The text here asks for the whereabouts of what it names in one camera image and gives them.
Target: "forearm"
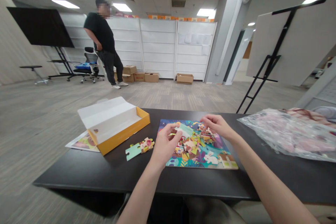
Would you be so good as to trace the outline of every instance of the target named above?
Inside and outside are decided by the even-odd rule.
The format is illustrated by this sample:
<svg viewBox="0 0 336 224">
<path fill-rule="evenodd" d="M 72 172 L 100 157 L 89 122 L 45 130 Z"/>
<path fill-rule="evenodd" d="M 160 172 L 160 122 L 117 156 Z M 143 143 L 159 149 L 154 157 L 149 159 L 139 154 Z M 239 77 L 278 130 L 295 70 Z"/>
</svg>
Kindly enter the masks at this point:
<svg viewBox="0 0 336 224">
<path fill-rule="evenodd" d="M 241 136 L 234 136 L 230 142 L 274 223 L 318 223 Z"/>
<path fill-rule="evenodd" d="M 90 37 L 90 39 L 93 40 L 93 42 L 95 42 L 96 44 L 100 44 L 99 40 L 97 39 L 97 37 L 95 36 L 95 34 L 93 33 L 93 31 L 84 28 L 84 30 L 86 31 L 87 35 Z"/>
<path fill-rule="evenodd" d="M 117 224 L 146 223 L 162 169 L 149 162 Z"/>
</svg>

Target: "black easel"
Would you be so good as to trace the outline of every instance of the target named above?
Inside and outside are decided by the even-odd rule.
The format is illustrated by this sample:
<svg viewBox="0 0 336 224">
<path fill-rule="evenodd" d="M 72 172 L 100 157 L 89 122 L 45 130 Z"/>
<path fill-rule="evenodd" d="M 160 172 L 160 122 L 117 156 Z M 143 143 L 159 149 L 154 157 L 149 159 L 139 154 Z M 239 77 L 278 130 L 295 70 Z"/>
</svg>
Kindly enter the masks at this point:
<svg viewBox="0 0 336 224">
<path fill-rule="evenodd" d="M 292 20 L 293 20 L 293 17 L 294 17 L 294 15 L 295 15 L 295 13 L 296 13 L 296 11 L 297 11 L 298 8 L 299 8 L 299 6 L 296 6 L 296 7 L 293 7 L 293 8 L 291 9 L 290 14 L 289 14 L 289 16 L 288 16 L 288 19 L 287 19 L 287 21 L 286 21 L 286 23 L 285 23 L 285 25 L 284 25 L 284 27 L 283 27 L 283 29 L 282 29 L 282 31 L 281 31 L 280 37 L 279 37 L 279 39 L 278 39 L 278 42 L 276 43 L 277 45 L 275 46 L 275 49 L 274 49 L 274 51 L 273 51 L 273 54 L 272 54 L 272 55 L 267 55 L 267 56 L 266 56 L 266 58 L 265 58 L 264 62 L 262 63 L 262 65 L 261 65 L 261 67 L 260 67 L 260 69 L 259 69 L 257 75 L 254 76 L 254 80 L 253 80 L 253 82 L 252 82 L 250 88 L 248 89 L 248 91 L 247 91 L 247 93 L 246 93 L 246 95 L 245 95 L 243 101 L 241 102 L 241 104 L 240 104 L 240 106 L 239 106 L 239 108 L 238 108 L 236 114 L 238 114 L 238 112 L 239 112 L 240 108 L 242 107 L 242 105 L 243 105 L 244 101 L 246 100 L 246 98 L 250 98 L 250 99 L 252 99 L 252 100 L 250 101 L 250 103 L 248 104 L 247 108 L 246 108 L 245 111 L 244 111 L 244 114 L 246 114 L 246 112 L 247 112 L 248 109 L 250 108 L 252 102 L 253 102 L 254 99 L 257 97 L 257 94 L 259 93 L 260 89 L 261 89 L 262 86 L 264 85 L 265 81 L 268 81 L 268 80 L 269 80 L 269 81 L 273 81 L 273 82 L 278 82 L 277 80 L 275 81 L 275 80 L 268 79 L 268 77 L 269 77 L 269 75 L 271 74 L 273 68 L 275 67 L 275 65 L 277 64 L 277 62 L 279 61 L 279 59 L 280 59 L 280 57 L 281 57 L 281 55 L 277 55 L 277 54 L 278 54 L 278 52 L 279 52 L 279 49 L 280 49 L 280 47 L 281 47 L 281 44 L 282 44 L 282 42 L 283 42 L 283 40 L 284 40 L 284 38 L 285 38 L 285 36 L 286 36 L 286 33 L 287 33 L 288 29 L 289 29 L 289 26 L 291 25 L 291 22 L 292 22 Z M 278 13 L 282 13 L 282 12 L 284 12 L 284 11 L 287 11 L 287 10 L 280 10 L 280 11 L 278 11 L 278 12 L 273 12 L 272 15 L 275 15 L 275 14 L 278 14 Z M 263 68 L 264 68 L 264 66 L 265 66 L 265 64 L 266 64 L 266 62 L 267 62 L 267 60 L 269 60 L 269 62 L 268 62 L 268 66 L 267 66 L 267 68 L 266 68 L 266 71 L 265 71 L 265 73 L 264 73 L 264 77 L 260 78 L 260 77 L 259 77 L 259 74 L 260 74 L 261 71 L 263 70 Z M 251 96 L 249 96 L 249 92 L 251 91 L 251 89 L 252 89 L 252 87 L 253 87 L 253 85 L 255 84 L 255 82 L 256 82 L 257 79 L 262 79 L 262 83 L 260 84 L 260 86 L 259 86 L 258 90 L 256 91 L 255 95 L 254 95 L 253 97 L 251 97 Z"/>
<path fill-rule="evenodd" d="M 69 61 L 66 60 L 65 58 L 65 55 L 63 54 L 62 50 L 60 47 L 54 47 L 59 55 L 59 57 L 61 58 L 60 60 L 51 60 L 50 62 L 53 62 L 53 63 L 63 63 L 66 70 L 68 71 L 68 73 L 63 73 L 63 74 L 59 74 L 59 75 L 51 75 L 51 76 L 48 76 L 48 79 L 51 79 L 52 77 L 60 77 L 60 76 L 70 76 L 67 78 L 66 81 L 70 81 L 70 79 L 74 76 L 76 76 L 76 74 L 73 73 L 70 65 L 69 65 Z"/>
</svg>

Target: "black table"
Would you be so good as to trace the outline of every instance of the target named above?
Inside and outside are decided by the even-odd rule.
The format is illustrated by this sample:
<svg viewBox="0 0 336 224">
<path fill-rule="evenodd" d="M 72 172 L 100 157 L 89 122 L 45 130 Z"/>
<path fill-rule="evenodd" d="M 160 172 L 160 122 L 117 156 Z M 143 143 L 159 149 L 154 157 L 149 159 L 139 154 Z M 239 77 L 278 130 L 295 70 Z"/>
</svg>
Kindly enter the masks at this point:
<svg viewBox="0 0 336 224">
<path fill-rule="evenodd" d="M 150 124 L 105 156 L 100 153 L 69 150 L 33 183 L 69 198 L 101 215 L 106 202 L 122 201 L 131 192 L 152 152 L 126 161 L 125 149 L 146 137 L 156 138 L 160 119 L 200 120 L 206 112 L 144 108 Z M 276 154 L 253 130 L 238 122 L 245 115 L 217 113 L 237 131 L 268 167 L 304 203 L 336 204 L 336 165 Z M 181 196 L 206 196 L 227 200 L 260 200 L 233 147 L 226 141 L 239 170 L 166 167 L 156 193 Z"/>
</svg>

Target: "white rabbit illustration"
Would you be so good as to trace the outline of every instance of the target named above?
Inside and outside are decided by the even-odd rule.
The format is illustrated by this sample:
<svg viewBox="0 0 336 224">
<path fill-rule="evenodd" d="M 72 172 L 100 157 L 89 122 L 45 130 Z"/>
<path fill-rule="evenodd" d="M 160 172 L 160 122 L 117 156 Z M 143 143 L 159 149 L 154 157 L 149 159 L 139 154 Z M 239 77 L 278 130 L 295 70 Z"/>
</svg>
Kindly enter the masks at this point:
<svg viewBox="0 0 336 224">
<path fill-rule="evenodd" d="M 218 160 L 217 160 L 217 158 L 215 156 L 213 156 L 213 154 L 214 153 L 212 151 L 209 151 L 208 154 L 206 154 L 204 156 L 204 159 L 206 161 L 208 161 L 208 163 L 212 163 L 214 165 L 217 165 L 218 164 Z"/>
</svg>

